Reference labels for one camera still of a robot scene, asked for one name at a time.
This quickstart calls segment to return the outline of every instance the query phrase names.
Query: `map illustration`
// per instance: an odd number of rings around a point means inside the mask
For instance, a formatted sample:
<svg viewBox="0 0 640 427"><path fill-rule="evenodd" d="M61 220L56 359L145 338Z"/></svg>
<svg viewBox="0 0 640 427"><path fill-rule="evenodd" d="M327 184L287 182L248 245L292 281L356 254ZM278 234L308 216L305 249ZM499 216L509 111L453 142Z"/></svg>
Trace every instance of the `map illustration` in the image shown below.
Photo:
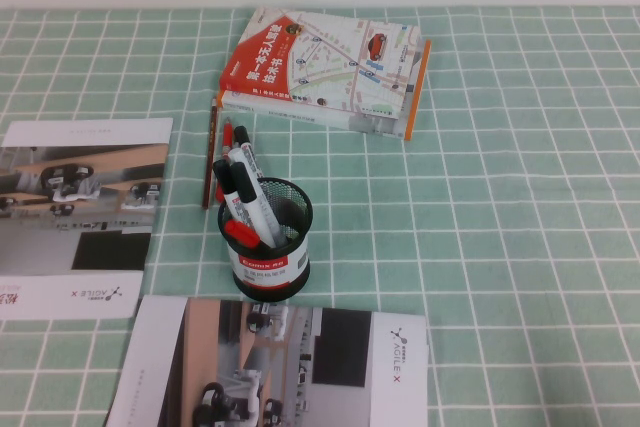
<svg viewBox="0 0 640 427"><path fill-rule="evenodd" d="M399 117L419 48L417 27L261 8L240 43L276 22L292 38L284 63L289 100Z"/></svg>

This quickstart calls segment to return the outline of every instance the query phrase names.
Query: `table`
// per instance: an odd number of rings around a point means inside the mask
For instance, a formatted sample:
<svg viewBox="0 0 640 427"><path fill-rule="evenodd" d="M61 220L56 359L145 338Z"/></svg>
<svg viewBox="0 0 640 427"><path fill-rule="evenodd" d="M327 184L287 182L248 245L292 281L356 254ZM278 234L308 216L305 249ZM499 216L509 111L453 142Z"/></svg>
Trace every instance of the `table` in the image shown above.
<svg viewBox="0 0 640 427"><path fill-rule="evenodd" d="M240 298L200 200L251 12L0 11L0 134L173 117L145 293ZM313 202L291 303L426 313L430 426L637 425L640 8L327 12L419 25L433 51L408 143L229 114ZM0 425L102 425L131 327L5 322Z"/></svg>

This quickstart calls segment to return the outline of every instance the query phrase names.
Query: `whiteboard marker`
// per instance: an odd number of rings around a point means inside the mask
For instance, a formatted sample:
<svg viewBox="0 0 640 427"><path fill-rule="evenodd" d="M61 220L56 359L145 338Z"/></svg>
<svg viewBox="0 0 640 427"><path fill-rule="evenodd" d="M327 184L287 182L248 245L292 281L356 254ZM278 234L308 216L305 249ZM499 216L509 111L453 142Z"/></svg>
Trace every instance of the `whiteboard marker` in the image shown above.
<svg viewBox="0 0 640 427"><path fill-rule="evenodd" d="M224 200L227 202L227 207L229 208L229 212L231 212L231 217L238 222L242 222L251 227L251 219L242 205L242 201L240 200L240 196L236 190L236 184L233 181L233 176L231 175L231 166L229 165L229 162L224 159L216 160L213 163L213 173L216 174L218 185L222 188Z"/></svg>
<svg viewBox="0 0 640 427"><path fill-rule="evenodd" d="M231 166L231 175L236 184L238 195L242 201L244 208L249 213L249 218L253 224L253 229L260 236L260 240L269 247L274 248L276 242L271 235L269 224L265 218L258 195L256 194L247 167L242 162L236 162Z"/></svg>
<svg viewBox="0 0 640 427"><path fill-rule="evenodd" d="M247 161L249 161L249 167L251 167L253 173L256 174L256 177L258 178L264 177L262 170L260 170L260 167L258 167L258 163L256 162L256 155L253 153L253 146L249 141L247 128L244 125L239 125L233 130L233 133L236 136L236 140L240 144L242 153L247 158Z"/></svg>
<svg viewBox="0 0 640 427"><path fill-rule="evenodd" d="M229 152L229 159L234 164L243 164L245 166L247 173L249 174L249 179L251 179L251 185L253 185L253 190L255 190L256 195L258 196L258 202L260 203L260 207L262 208L264 217L267 221L267 224L269 225L269 230L271 230L271 235L273 239L276 241L276 246L282 247L283 245L286 245L287 238L282 233L282 230L280 229L280 223L278 222L278 219L276 218L276 216L273 214L273 210L269 205L269 201L267 200L267 197L264 195L264 192L262 191L262 187L260 187L260 184L258 183L258 178L253 173L253 170L251 170L249 161L245 157L244 153L240 149L233 149ZM236 188L238 189L238 191L240 190L240 187L237 185L237 183L236 183Z"/></svg>

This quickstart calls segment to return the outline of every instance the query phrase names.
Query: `black mesh pen holder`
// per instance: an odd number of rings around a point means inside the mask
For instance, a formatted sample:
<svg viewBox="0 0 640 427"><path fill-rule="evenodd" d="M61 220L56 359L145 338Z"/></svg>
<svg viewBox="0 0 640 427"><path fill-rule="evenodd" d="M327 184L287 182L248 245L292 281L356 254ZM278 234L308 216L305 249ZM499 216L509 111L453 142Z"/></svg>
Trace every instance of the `black mesh pen holder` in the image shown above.
<svg viewBox="0 0 640 427"><path fill-rule="evenodd" d="M260 302L281 302L306 284L311 271L307 233L313 208L307 194L283 179L258 179L287 244L259 251L240 244L224 230L232 219L226 202L218 210L218 227L227 241L233 280L247 297Z"/></svg>

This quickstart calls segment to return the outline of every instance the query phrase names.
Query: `magazine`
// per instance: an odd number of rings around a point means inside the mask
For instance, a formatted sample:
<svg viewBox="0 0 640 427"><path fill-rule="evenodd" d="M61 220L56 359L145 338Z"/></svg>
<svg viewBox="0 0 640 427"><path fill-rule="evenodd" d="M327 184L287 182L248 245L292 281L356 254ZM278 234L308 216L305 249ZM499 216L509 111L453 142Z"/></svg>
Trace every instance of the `magazine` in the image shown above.
<svg viewBox="0 0 640 427"><path fill-rule="evenodd" d="M424 317L146 296L107 427L427 425Z"/></svg>
<svg viewBox="0 0 640 427"><path fill-rule="evenodd" d="M134 313L171 124L11 123L0 150L0 319Z"/></svg>

